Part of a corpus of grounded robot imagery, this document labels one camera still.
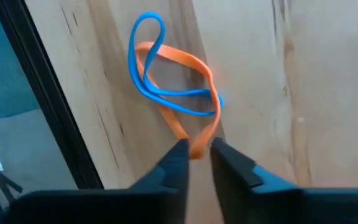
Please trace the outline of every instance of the rubber band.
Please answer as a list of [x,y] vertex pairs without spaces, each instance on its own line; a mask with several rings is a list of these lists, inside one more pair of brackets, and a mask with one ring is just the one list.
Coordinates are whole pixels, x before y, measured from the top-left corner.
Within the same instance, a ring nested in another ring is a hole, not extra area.
[[[135,47],[135,33],[140,23],[145,19],[155,19],[160,24],[160,33],[155,42],[141,42]],[[181,111],[184,113],[196,115],[196,116],[212,116],[213,121],[207,125],[197,137],[190,139],[190,159],[200,159],[204,156],[204,147],[208,143],[209,139],[213,136],[216,126],[219,123],[219,117],[221,114],[221,108],[223,107],[223,100],[218,95],[214,83],[213,74],[211,70],[195,56],[188,54],[184,51],[163,45],[163,39],[165,37],[165,26],[162,18],[154,12],[145,12],[139,16],[135,21],[132,28],[131,37],[129,39],[128,47],[128,69],[131,75],[132,81],[136,88],[147,98],[157,102],[159,104],[159,110],[168,123],[169,127],[178,139],[189,139],[186,131],[182,128],[178,118],[174,114],[173,110]],[[139,52],[147,52],[144,66],[139,59]],[[210,90],[207,89],[195,89],[185,91],[172,91],[164,90],[157,86],[156,82],[150,77],[147,70],[149,69],[153,59],[156,55],[170,59],[174,62],[180,63],[184,66],[193,68],[199,71],[208,79],[208,85]],[[172,101],[167,100],[166,96],[203,96],[212,99],[215,111],[195,111]]]

